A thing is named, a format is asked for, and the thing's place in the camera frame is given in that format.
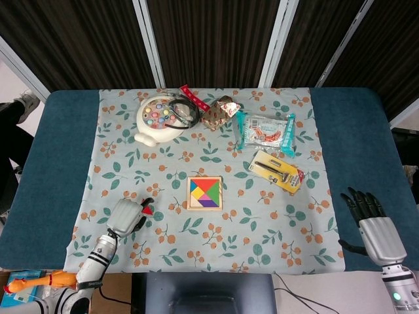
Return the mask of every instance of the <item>candy bar wrapper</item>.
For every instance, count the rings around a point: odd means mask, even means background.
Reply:
[[[211,108],[202,116],[201,122],[211,130],[216,130],[228,122],[239,109],[240,105],[231,97],[223,96],[213,102]]]

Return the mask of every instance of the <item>person's foot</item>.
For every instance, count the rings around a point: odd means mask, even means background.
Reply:
[[[14,101],[19,101],[25,107],[25,112],[20,116],[18,124],[21,124],[26,120],[27,116],[34,111],[39,103],[41,102],[38,97],[30,90],[26,90],[19,98],[13,99]]]

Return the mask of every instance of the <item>red triangle piece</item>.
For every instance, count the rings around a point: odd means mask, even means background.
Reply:
[[[193,179],[192,181],[204,192],[207,192],[214,185],[214,183],[218,182],[218,179]]]
[[[150,206],[146,206],[143,208],[143,210],[141,211],[144,215],[153,215],[153,212],[151,211]]]

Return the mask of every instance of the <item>wooden tangram board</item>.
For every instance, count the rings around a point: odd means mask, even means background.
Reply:
[[[221,177],[188,177],[187,203],[189,211],[222,211]]]

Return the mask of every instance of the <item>black cable wire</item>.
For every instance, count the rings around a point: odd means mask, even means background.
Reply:
[[[104,269],[102,276],[100,277],[100,280],[103,279],[103,276],[105,275],[107,268],[109,267],[109,265],[111,264],[113,258],[115,257],[115,254],[117,253],[117,249],[118,249],[118,235],[112,230],[112,229],[108,229],[107,230],[110,234],[112,234],[112,237],[115,239],[115,250],[113,251],[113,255],[111,260],[109,261],[109,264],[106,266],[106,268]],[[114,302],[118,302],[118,303],[122,303],[122,304],[127,304],[129,306],[131,306],[130,302],[125,302],[125,301],[121,301],[121,300],[117,300],[117,299],[112,299],[112,298],[108,298],[107,296],[105,296],[102,292],[102,287],[99,287],[99,293],[102,296],[102,298],[109,300],[109,301],[114,301]]]
[[[275,288],[274,290],[284,290],[284,291],[287,291],[288,293],[290,293],[290,295],[292,295],[294,298],[296,298],[298,301],[300,301],[300,302],[302,302],[302,303],[304,303],[301,299],[303,299],[303,300],[306,300],[306,301],[309,301],[309,302],[312,302],[312,303],[314,303],[314,304],[317,304],[317,305],[319,305],[319,306],[322,306],[322,307],[324,307],[324,308],[326,308],[326,309],[330,309],[331,311],[334,311],[336,314],[340,314],[337,310],[335,310],[335,309],[332,309],[331,307],[329,307],[329,306],[327,306],[327,305],[324,305],[324,304],[321,304],[321,303],[319,303],[319,302],[316,302],[316,301],[313,301],[313,300],[311,300],[311,299],[309,299],[309,298],[305,298],[304,296],[300,296],[300,295],[298,295],[298,294],[295,294],[294,292],[292,292],[291,291],[291,289],[290,288],[288,288],[288,286],[287,286],[287,284],[285,283],[285,281],[282,279],[282,277],[281,276],[279,276],[276,272],[274,272],[274,274],[279,278],[279,279],[281,279],[281,281],[282,281],[282,283],[283,283],[283,285],[287,288],[287,289],[283,289],[283,288]],[[309,307],[313,312],[315,312],[315,313],[317,313],[317,314],[319,314],[317,311],[315,311],[314,309],[312,309],[310,306],[308,306],[307,304],[305,304],[305,306],[306,307]]]

